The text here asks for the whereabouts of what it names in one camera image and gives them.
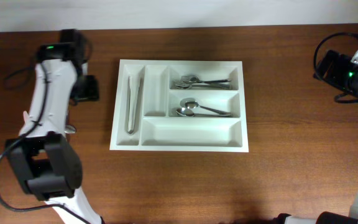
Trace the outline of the steel fork crosswise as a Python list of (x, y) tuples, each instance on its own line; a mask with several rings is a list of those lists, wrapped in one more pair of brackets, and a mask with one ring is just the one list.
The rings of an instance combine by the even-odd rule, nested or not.
[(232, 87), (226, 84), (192, 84), (193, 88), (219, 88), (224, 90), (231, 90)]

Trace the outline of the large steel spoon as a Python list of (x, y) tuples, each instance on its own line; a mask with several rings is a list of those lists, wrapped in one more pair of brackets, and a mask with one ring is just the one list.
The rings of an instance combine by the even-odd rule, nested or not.
[(217, 118), (232, 118), (231, 114), (202, 114), (194, 113), (192, 110), (187, 108), (177, 108), (176, 114), (183, 117), (217, 117)]
[(195, 98), (185, 98), (185, 99), (182, 99), (181, 102), (180, 102), (180, 106), (182, 106), (182, 107), (184, 107), (184, 108), (187, 108), (187, 109), (201, 108), (201, 109), (208, 110), (208, 111), (211, 111), (211, 112), (220, 114), (220, 115), (233, 117), (233, 115), (232, 115), (231, 113), (229, 113), (229, 112), (225, 112), (225, 111), (221, 111), (221, 110), (216, 110), (216, 109), (209, 108), (209, 107), (206, 107), (206, 106), (201, 106), (201, 105), (197, 102), (197, 100), (196, 100)]

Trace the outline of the small steel teaspoon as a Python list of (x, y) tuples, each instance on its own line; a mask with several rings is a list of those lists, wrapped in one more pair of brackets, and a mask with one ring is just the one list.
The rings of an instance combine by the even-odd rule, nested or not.
[(66, 134), (75, 134), (76, 133), (76, 128), (70, 124), (67, 124), (65, 126), (65, 133)]

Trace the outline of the long metal tongs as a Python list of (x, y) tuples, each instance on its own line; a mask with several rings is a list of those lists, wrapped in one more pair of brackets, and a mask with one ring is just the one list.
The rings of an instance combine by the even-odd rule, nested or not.
[(127, 132), (129, 134), (133, 134), (135, 130), (135, 116), (137, 110), (140, 84), (141, 84), (141, 76), (129, 77), (128, 79), (129, 111), (128, 111), (128, 123), (127, 123)]

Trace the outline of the white plastic knife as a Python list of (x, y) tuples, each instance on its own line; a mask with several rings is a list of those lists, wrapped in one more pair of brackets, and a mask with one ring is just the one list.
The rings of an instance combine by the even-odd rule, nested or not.
[(23, 115), (24, 124), (27, 124), (30, 120), (28, 112), (23, 111), (22, 115)]

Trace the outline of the steel fork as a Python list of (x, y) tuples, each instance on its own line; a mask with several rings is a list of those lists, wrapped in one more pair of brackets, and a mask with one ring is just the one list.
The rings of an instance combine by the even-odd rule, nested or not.
[(227, 82), (232, 81), (230, 78), (219, 79), (219, 80), (202, 80), (198, 76), (193, 75), (193, 74), (181, 76), (180, 80), (185, 82), (185, 83), (190, 83), (190, 84), (192, 84), (192, 83), (207, 83), (207, 84), (211, 84), (211, 83), (227, 83)]
[(182, 90), (186, 90), (186, 89), (191, 89), (193, 88), (193, 85), (192, 84), (189, 84), (189, 83), (185, 83), (181, 80), (173, 80), (172, 81), (172, 84), (175, 88), (177, 89), (182, 89)]

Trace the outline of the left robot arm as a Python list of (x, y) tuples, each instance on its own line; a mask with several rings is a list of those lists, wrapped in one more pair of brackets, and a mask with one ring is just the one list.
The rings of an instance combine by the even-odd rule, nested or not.
[(64, 223), (104, 223), (81, 188), (83, 168), (67, 135), (70, 104), (98, 101), (97, 79), (88, 74), (92, 46), (76, 29), (63, 29), (56, 44), (35, 55), (35, 90), (24, 125), (1, 154), (25, 194), (53, 208)]

